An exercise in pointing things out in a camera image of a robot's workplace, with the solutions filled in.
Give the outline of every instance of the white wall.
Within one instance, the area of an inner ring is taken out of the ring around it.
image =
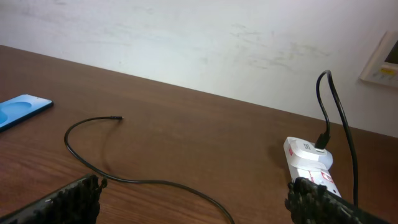
[[[1,45],[320,119],[330,69],[350,125],[398,137],[398,90],[358,80],[388,29],[396,0],[0,0]]]

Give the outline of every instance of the blue phone case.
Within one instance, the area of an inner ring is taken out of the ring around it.
[[[0,132],[51,107],[53,102],[24,94],[0,103]]]

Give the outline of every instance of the wooden table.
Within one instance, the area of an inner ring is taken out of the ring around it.
[[[111,174],[200,190],[236,223],[291,223],[284,207],[290,175],[283,143],[287,136],[316,141],[325,128],[322,120],[2,46],[0,101],[24,93],[55,104],[0,134],[0,215],[90,173],[65,148],[65,131],[85,118],[121,115],[121,123],[77,127],[70,144]],[[351,130],[359,206],[396,223],[398,139]],[[334,181],[351,202],[351,156],[342,126],[331,125],[328,150]],[[168,186],[111,181],[100,202],[97,223],[227,223],[209,202]]]

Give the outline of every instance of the display screen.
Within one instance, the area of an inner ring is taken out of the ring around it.
[[[387,56],[386,62],[398,65],[398,41],[390,51],[390,54]]]

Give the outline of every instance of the cable connector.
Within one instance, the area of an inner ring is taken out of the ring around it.
[[[121,119],[123,119],[123,117],[122,116],[111,116],[111,119],[121,120]]]
[[[327,133],[323,133],[323,134],[319,135],[319,138],[318,138],[317,142],[315,143],[315,147],[317,149],[326,148],[326,145],[328,144],[329,139],[330,139],[330,135]]]

